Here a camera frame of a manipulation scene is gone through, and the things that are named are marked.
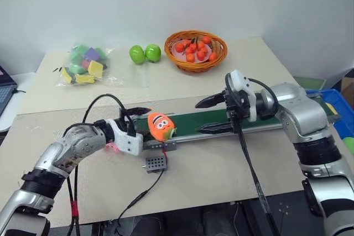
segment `robotic arm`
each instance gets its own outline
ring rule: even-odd
[[[111,142],[126,153],[141,153],[143,136],[124,127],[121,119],[99,120],[94,126],[72,127],[52,143],[0,212],[0,236],[48,235],[50,223],[38,214],[51,211],[61,185],[81,160]]]
[[[236,132],[233,119],[256,120],[276,116],[298,153],[306,176],[302,182],[311,212],[323,216],[326,235],[354,235],[354,176],[329,130],[323,108],[305,90],[291,83],[254,93],[250,80],[238,70],[226,76],[221,93],[203,99],[196,108],[226,103],[229,123],[206,125],[202,133]]]

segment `blue plastic bin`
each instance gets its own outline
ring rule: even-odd
[[[334,124],[341,139],[354,138],[354,110],[337,90],[308,90],[306,92],[308,94],[320,92],[323,100],[330,103],[342,117],[340,121]]]

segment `laptop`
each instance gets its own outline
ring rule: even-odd
[[[0,66],[0,115],[5,110],[16,88],[16,82]]]

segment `green conveyor belt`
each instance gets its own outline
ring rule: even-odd
[[[313,100],[317,101],[322,108],[325,110],[327,116],[333,115],[332,111],[322,98],[314,98]],[[205,124],[210,123],[226,123],[226,110],[214,110],[214,111],[206,111],[206,112],[197,112],[197,113],[187,113],[187,114],[177,114],[169,116],[170,119],[174,122],[175,126],[177,127],[176,137],[184,137],[187,135],[195,135],[200,134],[195,131],[196,128],[201,127]],[[279,124],[279,120],[276,118],[271,118],[268,120],[260,120],[257,119],[255,122],[249,122],[248,120],[244,120],[242,122],[242,128],[251,128],[251,127],[260,127],[263,125],[272,125],[272,124]],[[147,118],[137,119],[135,121],[135,126],[137,131],[139,132],[148,132],[149,127],[147,123]],[[144,137],[144,141],[152,140],[151,136]]]

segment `orange fish toy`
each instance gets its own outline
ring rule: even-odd
[[[148,116],[150,134],[158,141],[166,141],[174,135],[176,127],[163,113],[154,112]]]

